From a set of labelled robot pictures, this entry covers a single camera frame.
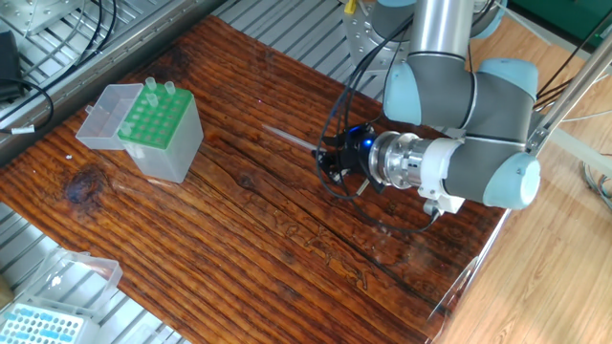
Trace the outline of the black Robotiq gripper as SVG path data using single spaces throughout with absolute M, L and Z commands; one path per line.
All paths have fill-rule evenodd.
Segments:
M 339 157 L 330 152 L 313 152 L 317 166 L 334 184 L 340 184 L 343 174 L 370 176 L 368 158 L 377 134 L 370 123 L 344 130 L 335 136 L 324 136 L 321 143 L 337 149 Z

